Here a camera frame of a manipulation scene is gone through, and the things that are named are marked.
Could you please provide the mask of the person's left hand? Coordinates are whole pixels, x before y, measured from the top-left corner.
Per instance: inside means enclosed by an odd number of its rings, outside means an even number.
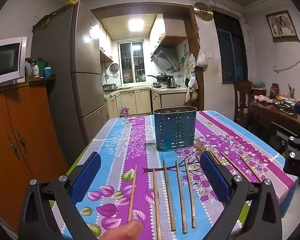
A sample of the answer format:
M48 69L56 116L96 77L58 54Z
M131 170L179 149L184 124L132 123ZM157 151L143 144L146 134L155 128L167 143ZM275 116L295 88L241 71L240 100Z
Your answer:
M124 225L105 232L100 240L135 240L142 233L144 227L138 220L131 220Z

